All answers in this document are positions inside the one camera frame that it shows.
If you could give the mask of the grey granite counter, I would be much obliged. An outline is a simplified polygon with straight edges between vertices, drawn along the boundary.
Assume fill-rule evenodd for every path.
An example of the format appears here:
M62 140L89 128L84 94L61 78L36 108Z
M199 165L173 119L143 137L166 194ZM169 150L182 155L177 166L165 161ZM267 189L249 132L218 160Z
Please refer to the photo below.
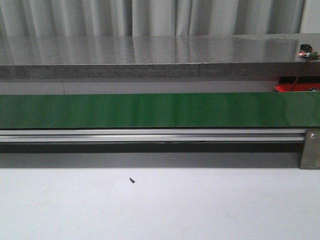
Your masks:
M2 79L293 77L320 74L301 44L317 33L198 36L8 37L0 40Z

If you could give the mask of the green conveyor belt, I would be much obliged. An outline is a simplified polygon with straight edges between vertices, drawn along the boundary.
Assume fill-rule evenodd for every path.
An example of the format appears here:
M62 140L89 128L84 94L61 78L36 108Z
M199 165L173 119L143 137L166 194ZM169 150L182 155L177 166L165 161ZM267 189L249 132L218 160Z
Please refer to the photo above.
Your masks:
M2 95L2 129L317 128L316 92Z

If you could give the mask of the red plastic tray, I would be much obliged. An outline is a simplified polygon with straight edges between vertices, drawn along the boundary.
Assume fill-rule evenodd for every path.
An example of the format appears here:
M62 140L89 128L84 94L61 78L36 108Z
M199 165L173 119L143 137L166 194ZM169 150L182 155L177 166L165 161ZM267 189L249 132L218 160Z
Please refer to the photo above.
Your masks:
M319 92L319 83L298 83L295 86L288 83L277 84L274 87L275 92Z

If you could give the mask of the small green circuit board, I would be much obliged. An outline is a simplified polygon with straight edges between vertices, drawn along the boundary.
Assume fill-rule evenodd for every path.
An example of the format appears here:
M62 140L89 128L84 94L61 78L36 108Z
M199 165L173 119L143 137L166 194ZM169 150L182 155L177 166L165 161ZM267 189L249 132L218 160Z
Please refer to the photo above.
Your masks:
M319 58L320 54L315 52L310 44L301 44L298 55L304 58Z

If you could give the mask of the white pleated curtain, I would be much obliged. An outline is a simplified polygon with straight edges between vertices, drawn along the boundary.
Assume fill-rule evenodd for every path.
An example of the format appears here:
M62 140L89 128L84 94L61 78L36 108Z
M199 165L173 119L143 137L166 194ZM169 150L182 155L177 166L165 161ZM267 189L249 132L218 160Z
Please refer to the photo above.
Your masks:
M317 0L3 0L3 37L318 33Z

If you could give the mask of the aluminium conveyor frame rail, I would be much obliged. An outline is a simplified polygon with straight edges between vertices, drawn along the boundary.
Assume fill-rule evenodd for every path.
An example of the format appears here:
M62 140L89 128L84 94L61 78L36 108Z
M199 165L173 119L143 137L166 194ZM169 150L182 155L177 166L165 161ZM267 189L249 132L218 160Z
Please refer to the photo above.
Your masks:
M1 143L301 142L306 129L64 129L2 130Z

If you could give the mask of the steel conveyor bracket right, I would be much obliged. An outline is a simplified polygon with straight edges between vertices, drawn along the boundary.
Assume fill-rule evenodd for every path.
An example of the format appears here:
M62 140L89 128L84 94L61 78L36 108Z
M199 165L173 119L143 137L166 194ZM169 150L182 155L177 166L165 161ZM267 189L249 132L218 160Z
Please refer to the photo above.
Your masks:
M301 170L320 169L320 129L306 131L299 168Z

